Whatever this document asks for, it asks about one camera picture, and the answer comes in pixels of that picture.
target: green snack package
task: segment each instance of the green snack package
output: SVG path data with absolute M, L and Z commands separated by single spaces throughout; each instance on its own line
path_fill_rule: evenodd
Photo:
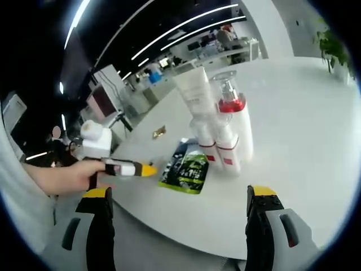
M 206 156 L 194 138 L 179 143 L 159 180 L 159 186 L 199 194 L 208 171 Z

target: human hand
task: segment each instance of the human hand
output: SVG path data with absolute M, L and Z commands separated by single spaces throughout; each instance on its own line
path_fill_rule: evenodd
M 37 168 L 24 164 L 35 183 L 47 195 L 61 195 L 72 192 L 85 191 L 89 188 L 89 178 L 96 172 L 104 175 L 105 164 L 96 160 L 80 161 L 70 167 Z M 97 182 L 98 187 L 109 187 L 105 183 Z

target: red label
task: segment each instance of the red label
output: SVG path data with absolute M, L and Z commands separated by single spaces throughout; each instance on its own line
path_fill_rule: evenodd
M 224 161 L 227 165 L 233 165 L 232 159 L 223 158 L 223 161 Z
M 215 158 L 213 155 L 206 155 L 208 161 L 215 161 Z

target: white round table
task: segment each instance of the white round table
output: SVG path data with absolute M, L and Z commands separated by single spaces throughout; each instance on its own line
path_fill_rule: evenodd
M 200 195 L 158 187 L 152 178 L 110 178 L 113 198 L 161 234 L 192 248 L 246 259 L 246 190 L 277 192 L 312 229 L 319 247 L 334 240 L 357 191 L 360 94 L 338 82 L 321 59 L 286 58 L 233 65 L 253 131 L 254 157 L 239 178 L 210 170 Z M 165 164 L 179 140 L 192 137 L 191 114 L 176 90 L 129 134 L 114 157 Z M 153 140 L 152 132 L 166 126 Z

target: blue object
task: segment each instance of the blue object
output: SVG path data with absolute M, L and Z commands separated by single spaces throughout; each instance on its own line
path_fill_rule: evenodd
M 149 81 L 150 81 L 152 84 L 160 81 L 161 79 L 162 79 L 162 77 L 161 77 L 160 74 L 157 73 L 157 72 L 151 73 L 151 74 L 149 75 Z

